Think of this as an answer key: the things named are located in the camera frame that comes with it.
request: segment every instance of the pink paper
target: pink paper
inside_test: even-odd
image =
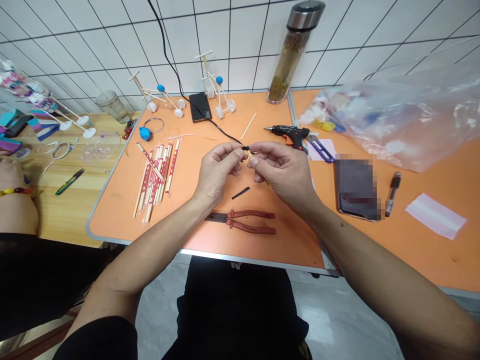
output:
[[[405,211],[433,230],[434,233],[450,240],[455,239],[459,230],[467,222],[466,218],[461,217],[424,193],[408,205]]]
[[[335,151],[334,142],[331,139],[318,139],[321,144],[328,150],[328,152],[335,158],[337,152]],[[320,154],[315,150],[314,146],[307,141],[306,148],[308,149],[308,154],[310,155],[313,161],[325,161],[322,159]]]

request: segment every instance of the orange table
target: orange table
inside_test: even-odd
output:
[[[272,125],[288,125],[292,123],[289,103],[271,105],[265,101],[264,92],[228,94],[229,99],[236,102],[234,113],[227,113],[222,120],[213,120],[227,133],[239,139],[254,113],[253,123],[246,133],[243,143],[252,144],[257,141],[285,142],[282,137],[275,136],[263,128]],[[210,101],[210,107],[218,106],[218,99]],[[145,142],[140,139],[139,126],[152,117],[165,120],[163,132],[153,135],[153,140]],[[159,121],[151,121],[148,126],[152,130],[160,125]],[[129,244],[141,235],[148,227],[142,225],[143,216],[133,218],[135,201],[142,180],[145,158],[135,145],[138,140],[148,152],[158,143],[166,145],[173,137],[182,134],[175,174],[171,187],[171,197],[165,198],[161,205],[154,208],[150,226],[157,223],[188,200],[197,185],[202,157],[219,143],[229,139],[222,135],[211,123],[194,124],[190,114],[190,105],[184,110],[184,117],[177,118],[169,106],[159,106],[159,110],[151,114],[148,110],[140,118],[123,149],[110,178],[98,199],[97,205],[90,215],[87,231],[91,237],[101,241]],[[216,212],[226,213],[231,209],[260,210],[276,214],[276,219],[265,220],[258,217],[239,219],[240,222],[253,226],[270,226],[277,230],[276,235],[256,235],[238,229],[230,229],[227,225],[203,221],[190,236],[181,252],[199,256],[278,266],[290,269],[337,274],[324,265],[324,256],[319,241],[313,231],[295,215],[274,194],[266,183],[253,182],[254,171],[242,165],[239,177],[228,178],[222,203],[215,208]],[[250,190],[232,200],[232,196],[245,187]]]
[[[300,116],[319,90],[291,93]],[[339,154],[368,159],[354,139],[335,132],[319,132],[319,139],[332,139]],[[376,242],[390,250],[426,276],[434,284],[471,292],[480,292],[480,139],[464,144],[455,154],[439,161],[427,171],[402,170],[400,188],[390,218],[368,222],[341,215]],[[310,161],[315,189],[320,199],[335,210],[334,170],[323,161]],[[390,181],[397,167],[374,161],[378,194],[385,202]],[[418,195],[426,193],[440,204],[467,219],[455,240],[437,235],[405,211]]]

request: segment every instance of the pliers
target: pliers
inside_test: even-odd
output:
[[[216,222],[216,223],[225,223],[231,228],[237,228],[243,230],[244,232],[251,233],[251,234],[271,234],[275,235],[277,230],[274,227],[255,227],[250,225],[242,224],[241,222],[237,222],[232,220],[234,218],[241,218],[244,216],[257,216],[260,218],[266,219],[275,219],[275,214],[272,212],[264,212],[264,211],[257,211],[257,210],[243,210],[243,211],[233,211],[231,210],[229,213],[219,213],[219,212],[211,212],[205,220]]]
[[[323,146],[323,144],[315,135],[308,135],[306,140],[315,148],[316,152],[323,160],[325,160],[326,163],[331,164],[335,162],[335,158],[329,153],[329,151],[325,148],[325,146]]]

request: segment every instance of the glass jar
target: glass jar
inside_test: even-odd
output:
[[[285,40],[266,95],[270,104],[280,104],[287,97],[312,30],[319,24],[324,10],[325,4],[316,0],[302,1],[291,8]]]
[[[120,124],[126,124],[130,120],[130,114],[125,109],[124,104],[120,101],[117,94],[112,90],[102,92],[98,95],[95,99],[95,104]]]

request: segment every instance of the clear plastic bag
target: clear plastic bag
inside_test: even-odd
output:
[[[344,133],[388,163],[423,172],[480,135],[480,66],[443,66],[412,75],[321,90],[301,124]]]

